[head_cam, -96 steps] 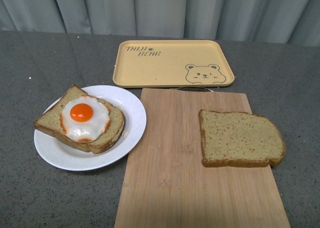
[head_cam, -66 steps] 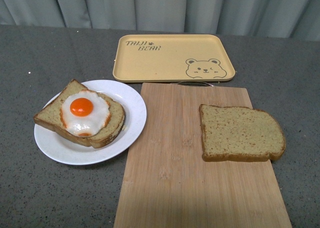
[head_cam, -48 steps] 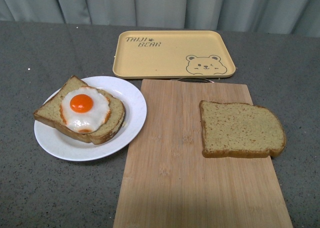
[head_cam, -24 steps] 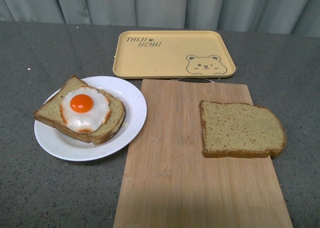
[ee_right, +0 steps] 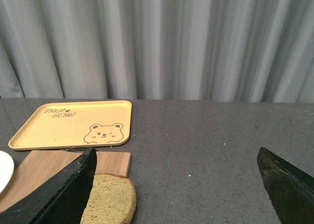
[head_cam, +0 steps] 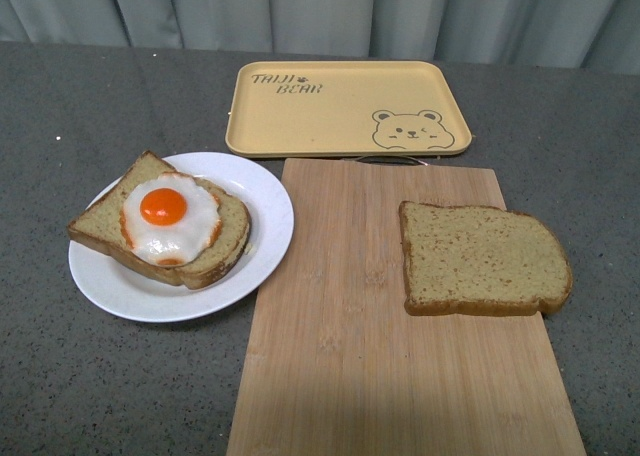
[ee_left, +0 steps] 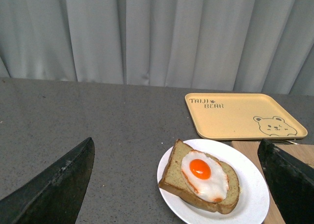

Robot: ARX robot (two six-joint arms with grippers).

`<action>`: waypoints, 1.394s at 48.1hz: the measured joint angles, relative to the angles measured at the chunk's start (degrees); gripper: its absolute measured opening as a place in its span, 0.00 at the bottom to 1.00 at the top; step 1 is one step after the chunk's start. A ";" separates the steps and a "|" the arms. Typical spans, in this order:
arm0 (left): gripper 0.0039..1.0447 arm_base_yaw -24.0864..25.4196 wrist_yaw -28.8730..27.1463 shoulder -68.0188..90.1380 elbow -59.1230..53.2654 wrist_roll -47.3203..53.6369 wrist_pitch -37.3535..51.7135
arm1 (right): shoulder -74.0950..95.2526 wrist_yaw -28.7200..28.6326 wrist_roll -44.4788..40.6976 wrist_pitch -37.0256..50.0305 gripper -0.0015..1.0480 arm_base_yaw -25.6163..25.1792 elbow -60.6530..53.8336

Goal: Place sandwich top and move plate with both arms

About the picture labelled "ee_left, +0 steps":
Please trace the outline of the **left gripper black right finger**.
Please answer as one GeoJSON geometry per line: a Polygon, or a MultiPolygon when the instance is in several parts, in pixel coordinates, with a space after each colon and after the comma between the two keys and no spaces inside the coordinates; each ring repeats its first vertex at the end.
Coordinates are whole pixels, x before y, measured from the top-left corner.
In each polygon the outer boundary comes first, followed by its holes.
{"type": "Polygon", "coordinates": [[[258,158],[284,221],[287,224],[312,224],[314,169],[264,139],[258,147],[258,158]]]}

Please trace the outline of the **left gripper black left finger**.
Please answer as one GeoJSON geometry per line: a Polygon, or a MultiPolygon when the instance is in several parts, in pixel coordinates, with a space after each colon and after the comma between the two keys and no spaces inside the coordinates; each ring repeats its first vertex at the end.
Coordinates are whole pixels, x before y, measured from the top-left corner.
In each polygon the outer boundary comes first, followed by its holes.
{"type": "Polygon", "coordinates": [[[95,158],[87,138],[22,187],[0,201],[2,224],[74,224],[95,158]]]}

